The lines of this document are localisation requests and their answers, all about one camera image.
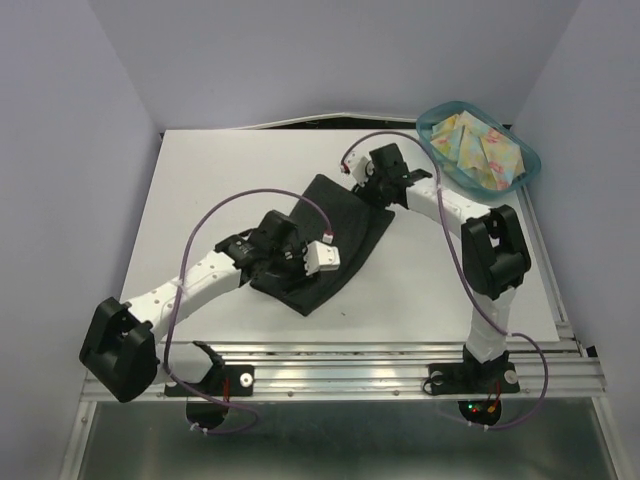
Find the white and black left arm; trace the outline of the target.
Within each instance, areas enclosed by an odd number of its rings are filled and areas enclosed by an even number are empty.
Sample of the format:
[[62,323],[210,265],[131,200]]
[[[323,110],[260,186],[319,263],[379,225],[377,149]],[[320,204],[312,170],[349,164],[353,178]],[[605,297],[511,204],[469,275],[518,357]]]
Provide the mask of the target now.
[[94,311],[79,360],[121,403],[167,381],[184,381],[199,393],[213,393],[222,384],[222,358],[197,343],[195,360],[179,373],[170,358],[177,325],[253,280],[273,279],[287,291],[307,287],[335,258],[331,244],[305,239],[292,219],[272,210],[258,227],[220,241],[194,265],[181,263],[173,279],[126,301],[103,300]]

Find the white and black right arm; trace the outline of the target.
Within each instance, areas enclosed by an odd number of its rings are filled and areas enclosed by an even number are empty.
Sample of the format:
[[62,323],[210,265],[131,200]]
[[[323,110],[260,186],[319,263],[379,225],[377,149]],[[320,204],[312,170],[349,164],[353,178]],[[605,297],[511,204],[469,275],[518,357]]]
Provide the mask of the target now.
[[366,155],[349,152],[340,167],[354,179],[354,193],[367,203],[399,205],[421,214],[441,225],[447,241],[461,242],[450,253],[472,304],[470,331],[462,361],[436,368],[433,388],[470,392],[493,385],[514,387],[517,375],[507,350],[509,313],[531,268],[514,209],[491,208],[445,188],[437,170],[410,169],[395,143]]

